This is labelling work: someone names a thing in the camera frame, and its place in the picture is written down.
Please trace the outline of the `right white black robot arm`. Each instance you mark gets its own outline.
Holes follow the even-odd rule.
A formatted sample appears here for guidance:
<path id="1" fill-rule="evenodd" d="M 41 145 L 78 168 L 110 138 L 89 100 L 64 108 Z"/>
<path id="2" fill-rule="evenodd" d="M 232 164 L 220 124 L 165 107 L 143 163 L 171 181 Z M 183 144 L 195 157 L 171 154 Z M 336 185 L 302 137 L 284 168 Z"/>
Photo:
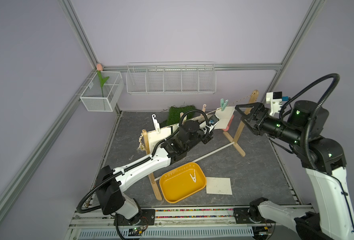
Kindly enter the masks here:
<path id="1" fill-rule="evenodd" d="M 316 213 L 288 210 L 262 197 L 250 203 L 249 216 L 255 223 L 274 221 L 303 240 L 354 240 L 354 210 L 348 191 L 344 150 L 337 141 L 321 135 L 329 116 L 323 104 L 337 87 L 340 76 L 325 75 L 306 90 L 328 79 L 332 83 L 317 102 L 302 101 L 296 94 L 287 101 L 293 108 L 287 111 L 286 106 L 282 106 L 278 117 L 263 103 L 236 106 L 242 122 L 253 134 L 267 135 L 289 145 L 289 152 L 300 159 L 311 180 L 318 206 Z"/>

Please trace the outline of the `teal clothespin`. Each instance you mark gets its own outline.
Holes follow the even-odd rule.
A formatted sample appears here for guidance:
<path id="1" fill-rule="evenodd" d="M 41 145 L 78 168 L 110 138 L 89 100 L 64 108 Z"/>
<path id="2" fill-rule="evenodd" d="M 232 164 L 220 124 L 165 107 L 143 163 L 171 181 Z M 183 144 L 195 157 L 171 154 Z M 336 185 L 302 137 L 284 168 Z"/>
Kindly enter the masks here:
<path id="1" fill-rule="evenodd" d="M 228 106 L 228 102 L 229 100 L 221 99 L 221 111 L 224 111 L 226 109 L 226 107 Z"/>

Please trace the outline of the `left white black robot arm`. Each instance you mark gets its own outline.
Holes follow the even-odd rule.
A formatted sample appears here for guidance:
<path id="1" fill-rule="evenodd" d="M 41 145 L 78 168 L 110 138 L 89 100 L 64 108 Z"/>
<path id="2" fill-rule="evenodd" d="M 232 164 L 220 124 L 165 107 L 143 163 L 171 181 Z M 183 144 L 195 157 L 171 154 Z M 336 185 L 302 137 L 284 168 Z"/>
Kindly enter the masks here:
<path id="1" fill-rule="evenodd" d="M 95 187 L 80 200 L 76 212 L 85 214 L 101 209 L 104 215 L 115 214 L 124 217 L 130 225 L 138 224 L 143 217 L 142 209 L 124 192 L 156 170 L 183 159 L 197 144 L 209 142 L 220 120 L 217 114 L 209 117 L 202 110 L 187 111 L 176 130 L 158 141 L 150 154 L 122 167 L 101 169 Z"/>

